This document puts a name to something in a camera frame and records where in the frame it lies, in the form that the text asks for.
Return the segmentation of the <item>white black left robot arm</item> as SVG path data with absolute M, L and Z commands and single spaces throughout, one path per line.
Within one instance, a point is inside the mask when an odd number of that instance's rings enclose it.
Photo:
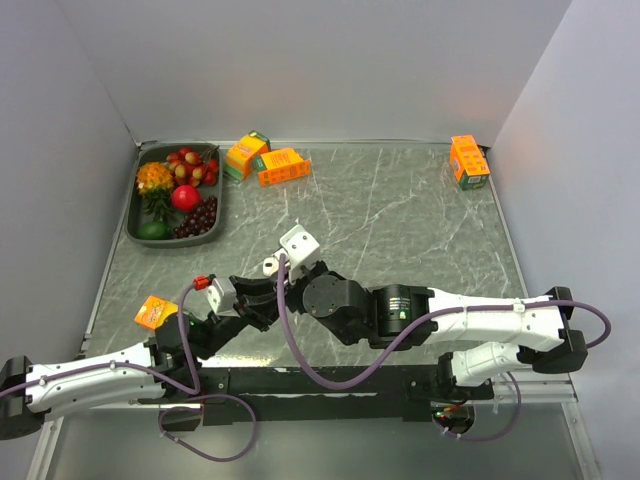
M 277 318 L 269 279 L 210 275 L 188 289 L 206 291 L 211 310 L 205 319 L 180 307 L 147 340 L 112 353 L 55 364 L 8 359 L 1 368 L 2 439 L 28 436 L 47 421 L 111 403 L 187 401 L 202 391 L 203 361 L 244 328 L 266 331 Z

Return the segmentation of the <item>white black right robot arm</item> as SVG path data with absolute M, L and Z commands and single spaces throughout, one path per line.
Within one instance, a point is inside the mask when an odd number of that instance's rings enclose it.
M 562 323 L 560 309 L 574 307 L 599 313 L 595 307 L 573 300 L 529 300 L 509 299 L 497 305 L 460 306 L 429 312 L 411 324 L 383 350 L 381 355 L 364 371 L 348 381 L 331 381 L 312 369 L 304 358 L 290 329 L 285 304 L 285 280 L 287 269 L 285 260 L 279 260 L 276 281 L 278 312 L 287 344 L 299 366 L 316 384 L 330 390 L 341 391 L 364 382 L 382 365 L 400 343 L 421 326 L 435 324 L 438 329 L 432 333 L 430 342 L 448 340 L 480 341 L 485 343 L 473 350 L 459 352 L 453 364 L 442 368 L 436 375 L 438 390 L 448 398 L 459 398 L 471 386 L 475 387 L 485 379 L 507 372 L 519 363 L 509 360 L 509 353 L 517 353 L 521 347 L 549 353 L 564 343 L 560 337 Z

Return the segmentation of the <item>white earbud charging case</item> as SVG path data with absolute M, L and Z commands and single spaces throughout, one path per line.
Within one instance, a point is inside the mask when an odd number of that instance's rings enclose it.
M 262 272 L 265 277 L 276 275 L 279 271 L 280 261 L 277 256 L 267 257 L 262 264 Z

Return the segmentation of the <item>dark red grape bunch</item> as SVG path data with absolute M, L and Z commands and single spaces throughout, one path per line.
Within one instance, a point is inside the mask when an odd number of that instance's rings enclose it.
M 217 197 L 211 195 L 205 198 L 195 210 L 184 216 L 178 227 L 174 228 L 174 237 L 182 239 L 207 233 L 216 223 L 217 210 Z

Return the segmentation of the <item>orange green carton near left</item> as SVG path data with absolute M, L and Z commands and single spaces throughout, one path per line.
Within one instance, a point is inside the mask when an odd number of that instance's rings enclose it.
M 134 322 L 144 328 L 156 330 L 166 319 L 178 311 L 178 305 L 150 295 L 134 317 Z

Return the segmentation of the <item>green avocado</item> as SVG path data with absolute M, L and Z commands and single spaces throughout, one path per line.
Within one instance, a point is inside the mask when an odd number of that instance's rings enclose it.
M 166 240 L 171 237 L 171 228 L 161 221 L 149 221 L 142 224 L 136 231 L 136 237 L 141 240 Z

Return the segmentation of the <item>red apple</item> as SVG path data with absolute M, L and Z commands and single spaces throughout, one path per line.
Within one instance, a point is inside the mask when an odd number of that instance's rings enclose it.
M 177 187 L 171 195 L 173 207 L 183 213 L 195 210 L 201 203 L 202 198 L 199 191 L 191 185 Z

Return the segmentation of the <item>orange carton lying back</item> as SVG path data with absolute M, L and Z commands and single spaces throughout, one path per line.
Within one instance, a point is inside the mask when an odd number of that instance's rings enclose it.
M 290 147 L 257 156 L 253 160 L 253 166 L 261 187 L 281 184 L 312 173 L 311 160 L 303 158 Z

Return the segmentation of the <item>orange green carton upright back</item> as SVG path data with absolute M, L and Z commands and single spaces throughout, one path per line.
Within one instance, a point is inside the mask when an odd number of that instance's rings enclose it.
M 254 169 L 254 159 L 271 150 L 268 137 L 258 131 L 251 131 L 238 140 L 226 153 L 224 175 L 232 181 L 244 181 Z

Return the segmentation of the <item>orange spiky fruit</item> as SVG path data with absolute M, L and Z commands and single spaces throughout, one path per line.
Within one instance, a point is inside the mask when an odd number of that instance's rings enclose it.
M 136 173 L 137 192 L 145 197 L 158 191 L 171 191 L 174 187 L 173 174 L 170 169 L 160 162 L 150 162 L 142 165 Z

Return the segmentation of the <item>dark green fruit tray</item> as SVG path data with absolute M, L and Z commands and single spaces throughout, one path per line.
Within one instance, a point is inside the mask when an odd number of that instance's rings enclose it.
M 145 204 L 142 197 L 137 193 L 136 174 L 139 168 L 150 162 L 164 162 L 166 156 L 175 149 L 180 148 L 180 144 L 157 144 L 146 150 L 140 149 L 138 157 L 134 163 L 134 171 L 129 182 L 129 195 L 126 201 L 126 214 L 124 219 L 124 232 L 127 237 L 134 243 L 155 249 L 176 249 L 185 247 L 200 246 L 210 243 L 214 240 L 218 231 L 220 230 L 222 223 L 222 204 L 223 204 L 223 182 L 221 179 L 216 181 L 215 185 L 204 185 L 198 188 L 204 199 L 210 196 L 215 196 L 217 199 L 215 218 L 213 219 L 213 225 L 206 231 L 199 235 L 187 236 L 186 238 L 176 239 L 173 237 L 173 229 L 177 228 L 183 220 L 184 214 L 181 212 L 175 212 L 172 217 L 167 221 L 171 236 L 168 239 L 152 240 L 143 239 L 137 236 L 139 228 L 153 220 L 153 216 L 147 215 L 145 210 Z

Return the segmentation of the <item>orange green carton right corner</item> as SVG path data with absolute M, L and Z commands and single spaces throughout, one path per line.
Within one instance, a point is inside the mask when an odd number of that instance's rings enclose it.
M 451 138 L 450 166 L 462 190 L 483 188 L 490 176 L 486 158 L 472 135 Z

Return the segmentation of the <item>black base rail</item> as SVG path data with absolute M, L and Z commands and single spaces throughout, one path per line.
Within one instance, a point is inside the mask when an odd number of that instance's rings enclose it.
M 494 397 L 489 380 L 475 387 L 440 385 L 441 369 L 429 365 L 382 366 L 363 383 L 344 391 L 321 387 L 298 367 L 204 368 L 200 374 L 205 399 L 189 401 L 173 391 L 160 405 L 194 408 L 203 415 L 205 426 L 251 419 L 232 397 L 246 402 L 259 421 L 399 418 L 407 422 L 429 422 L 435 404 Z

